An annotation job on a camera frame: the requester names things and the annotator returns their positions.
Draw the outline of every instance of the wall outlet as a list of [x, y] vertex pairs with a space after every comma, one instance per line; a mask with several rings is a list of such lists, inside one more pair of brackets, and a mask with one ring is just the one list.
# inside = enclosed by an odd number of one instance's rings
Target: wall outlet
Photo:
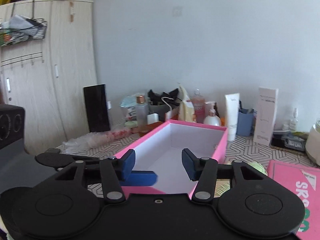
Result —
[[182, 16], [182, 6], [175, 6], [172, 8], [172, 16], [180, 17]]

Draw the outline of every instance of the wardrobe handle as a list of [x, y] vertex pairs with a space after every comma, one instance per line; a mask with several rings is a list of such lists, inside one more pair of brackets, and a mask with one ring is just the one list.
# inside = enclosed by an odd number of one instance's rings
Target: wardrobe handle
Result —
[[7, 78], [6, 81], [7, 81], [7, 90], [8, 90], [8, 93], [10, 93], [11, 92], [10, 79]]
[[56, 78], [58, 78], [59, 77], [59, 72], [58, 72], [58, 65], [57, 64], [54, 65], [54, 71], [56, 73]]

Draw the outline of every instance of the green lettering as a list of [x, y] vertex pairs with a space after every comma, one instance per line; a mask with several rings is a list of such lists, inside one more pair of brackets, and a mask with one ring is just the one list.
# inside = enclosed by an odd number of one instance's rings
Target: green lettering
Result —
[[306, 214], [304, 215], [304, 219], [307, 219], [308, 217], [310, 217], [310, 210], [306, 208]]
[[309, 229], [309, 222], [307, 220], [304, 220], [299, 228], [299, 232], [305, 232]]

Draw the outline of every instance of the pink magazine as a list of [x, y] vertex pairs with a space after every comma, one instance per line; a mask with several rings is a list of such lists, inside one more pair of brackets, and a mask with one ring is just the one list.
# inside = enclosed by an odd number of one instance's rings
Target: pink magazine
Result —
[[270, 178], [295, 193], [304, 203], [306, 215], [297, 236], [302, 240], [319, 239], [320, 169], [270, 161], [267, 171]]

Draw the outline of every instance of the rose gold bottle cap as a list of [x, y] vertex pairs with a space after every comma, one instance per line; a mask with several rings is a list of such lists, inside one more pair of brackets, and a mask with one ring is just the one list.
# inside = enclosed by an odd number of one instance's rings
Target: rose gold bottle cap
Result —
[[145, 102], [144, 95], [137, 96], [137, 104], [143, 104]]

